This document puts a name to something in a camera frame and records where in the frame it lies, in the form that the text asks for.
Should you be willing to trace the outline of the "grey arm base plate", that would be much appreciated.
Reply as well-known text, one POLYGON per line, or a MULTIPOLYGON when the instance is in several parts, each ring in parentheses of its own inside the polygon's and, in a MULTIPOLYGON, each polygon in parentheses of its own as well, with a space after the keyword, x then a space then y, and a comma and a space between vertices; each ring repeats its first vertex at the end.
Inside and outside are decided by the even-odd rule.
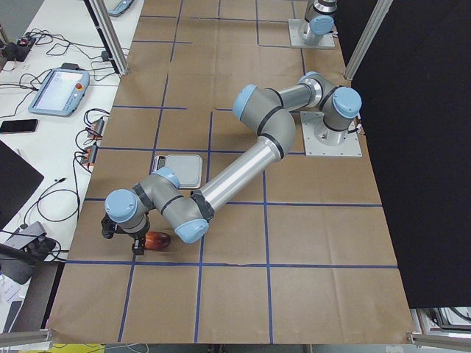
POLYGON ((301 111, 302 137, 306 157, 362 157, 357 132, 351 122, 347 130, 329 129, 321 112, 301 111))
POLYGON ((315 35, 304 19, 288 19, 290 45, 298 49, 334 49, 331 33, 315 35))

